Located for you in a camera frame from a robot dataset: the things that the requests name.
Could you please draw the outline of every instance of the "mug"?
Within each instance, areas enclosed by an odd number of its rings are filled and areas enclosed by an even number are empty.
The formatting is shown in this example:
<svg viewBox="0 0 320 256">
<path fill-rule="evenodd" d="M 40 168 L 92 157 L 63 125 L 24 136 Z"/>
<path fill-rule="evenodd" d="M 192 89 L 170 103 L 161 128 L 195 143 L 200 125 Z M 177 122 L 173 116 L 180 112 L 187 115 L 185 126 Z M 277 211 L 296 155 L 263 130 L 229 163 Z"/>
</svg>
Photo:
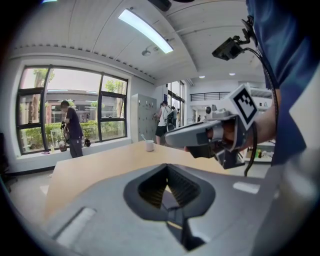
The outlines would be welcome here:
<svg viewBox="0 0 320 256">
<path fill-rule="evenodd" d="M 148 139 L 145 141 L 145 151 L 154 151 L 155 150 L 155 143 L 153 140 Z"/>
</svg>

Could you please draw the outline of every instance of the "table top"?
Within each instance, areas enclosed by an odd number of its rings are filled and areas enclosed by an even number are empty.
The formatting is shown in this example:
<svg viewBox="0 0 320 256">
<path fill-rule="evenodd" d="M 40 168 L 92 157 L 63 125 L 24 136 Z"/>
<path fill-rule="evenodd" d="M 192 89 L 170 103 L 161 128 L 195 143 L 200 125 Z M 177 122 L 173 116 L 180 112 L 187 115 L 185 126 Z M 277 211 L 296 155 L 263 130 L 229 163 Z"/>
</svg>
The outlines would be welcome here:
<svg viewBox="0 0 320 256">
<path fill-rule="evenodd" d="M 159 164 L 178 164 L 203 171 L 230 174 L 214 158 L 194 158 L 181 149 L 155 145 L 145 150 L 145 142 L 59 161 L 53 171 L 46 197 L 44 219 L 71 202 L 98 181 Z"/>
</svg>

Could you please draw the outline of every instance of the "black railing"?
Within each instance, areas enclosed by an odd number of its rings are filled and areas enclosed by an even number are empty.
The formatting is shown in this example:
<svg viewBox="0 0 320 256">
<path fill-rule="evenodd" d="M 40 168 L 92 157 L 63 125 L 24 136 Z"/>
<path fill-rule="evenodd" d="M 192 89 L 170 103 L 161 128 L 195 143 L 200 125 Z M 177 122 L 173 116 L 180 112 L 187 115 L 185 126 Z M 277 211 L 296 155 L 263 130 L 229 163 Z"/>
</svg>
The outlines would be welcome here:
<svg viewBox="0 0 320 256">
<path fill-rule="evenodd" d="M 212 100 L 222 100 L 229 91 L 217 91 L 217 92 L 205 92 L 205 93 L 194 93 L 190 94 L 191 101 L 212 101 Z"/>
</svg>

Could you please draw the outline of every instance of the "floor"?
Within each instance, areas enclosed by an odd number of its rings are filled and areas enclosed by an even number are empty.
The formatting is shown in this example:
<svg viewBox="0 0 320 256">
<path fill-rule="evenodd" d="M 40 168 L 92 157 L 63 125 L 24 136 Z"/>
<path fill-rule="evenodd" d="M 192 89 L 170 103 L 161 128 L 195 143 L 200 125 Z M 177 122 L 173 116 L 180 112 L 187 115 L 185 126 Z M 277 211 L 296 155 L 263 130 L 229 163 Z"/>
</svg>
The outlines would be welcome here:
<svg viewBox="0 0 320 256">
<path fill-rule="evenodd" d="M 264 178 L 269 164 L 255 163 L 248 172 L 249 177 Z M 242 176 L 245 166 L 230 169 L 232 175 Z M 18 182 L 11 185 L 10 198 L 18 211 L 30 222 L 41 225 L 44 221 L 46 196 L 53 170 L 17 176 Z"/>
</svg>

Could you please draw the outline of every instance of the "baseboard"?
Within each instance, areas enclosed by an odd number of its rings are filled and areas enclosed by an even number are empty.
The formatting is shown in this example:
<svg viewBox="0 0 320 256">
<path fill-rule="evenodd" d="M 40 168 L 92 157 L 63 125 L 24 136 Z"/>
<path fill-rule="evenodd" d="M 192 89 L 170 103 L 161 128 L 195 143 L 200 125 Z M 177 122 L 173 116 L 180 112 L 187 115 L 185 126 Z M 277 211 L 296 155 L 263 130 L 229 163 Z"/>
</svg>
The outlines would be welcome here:
<svg viewBox="0 0 320 256">
<path fill-rule="evenodd" d="M 40 168 L 40 169 L 9 172 L 9 173 L 5 173 L 5 175 L 7 175 L 7 176 L 20 176 L 20 175 L 27 175 L 27 174 L 37 174 L 37 173 L 52 171 L 54 168 L 55 168 L 55 166 L 49 166 L 49 167 Z"/>
</svg>

